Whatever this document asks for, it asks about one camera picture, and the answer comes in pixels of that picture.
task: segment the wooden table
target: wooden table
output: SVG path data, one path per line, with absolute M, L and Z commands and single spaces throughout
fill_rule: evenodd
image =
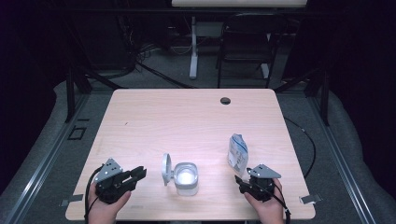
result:
M 220 99 L 231 103 L 223 105 Z M 257 214 L 240 194 L 227 162 L 229 139 L 243 135 L 248 167 L 263 163 L 282 175 L 280 181 L 292 219 L 314 217 L 303 174 L 271 90 L 118 90 L 114 91 L 74 192 L 84 194 L 94 169 L 113 158 L 124 170 L 143 165 L 147 177 L 137 183 L 118 220 L 250 220 Z M 177 195 L 171 181 L 163 184 L 163 153 L 173 167 L 193 162 L 199 190 Z M 84 202 L 70 203 L 66 217 L 82 220 Z

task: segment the chair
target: chair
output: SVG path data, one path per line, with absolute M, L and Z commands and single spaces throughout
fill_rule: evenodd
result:
M 282 15 L 238 13 L 229 17 L 222 26 L 220 48 L 216 67 L 218 88 L 221 82 L 222 62 L 270 64 L 265 84 L 268 88 L 276 57 L 277 44 L 287 28 Z

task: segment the jar lid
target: jar lid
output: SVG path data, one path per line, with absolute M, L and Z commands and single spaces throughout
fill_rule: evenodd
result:
M 167 186 L 169 181 L 171 181 L 172 176 L 173 176 L 173 171 L 172 171 L 171 156 L 169 155 L 169 153 L 164 153 L 163 154 L 163 183 L 165 184 L 165 186 Z

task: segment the hand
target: hand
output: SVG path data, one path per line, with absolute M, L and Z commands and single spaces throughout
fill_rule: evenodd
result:
M 273 180 L 274 184 L 276 184 L 279 189 L 282 190 L 282 185 L 280 185 L 279 180 L 275 178 Z M 274 194 L 277 198 L 283 201 L 279 189 L 275 187 Z M 247 201 L 256 210 L 262 224 L 283 223 L 283 206 L 275 198 L 271 198 L 269 201 L 263 203 L 262 201 L 257 201 L 249 193 L 244 193 L 244 195 Z
M 118 201 L 113 204 L 107 204 L 102 201 L 95 200 L 97 195 L 95 193 L 96 184 L 92 183 L 90 186 L 90 194 L 88 196 L 89 206 L 93 203 L 88 220 L 90 224 L 113 224 L 116 220 L 117 213 L 128 202 L 131 197 L 131 191 L 126 191 Z

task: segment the black hole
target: black hole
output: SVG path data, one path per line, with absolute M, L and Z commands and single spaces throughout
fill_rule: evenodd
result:
M 223 97 L 223 98 L 220 99 L 220 102 L 221 102 L 222 105 L 229 105 L 231 100 L 228 97 Z

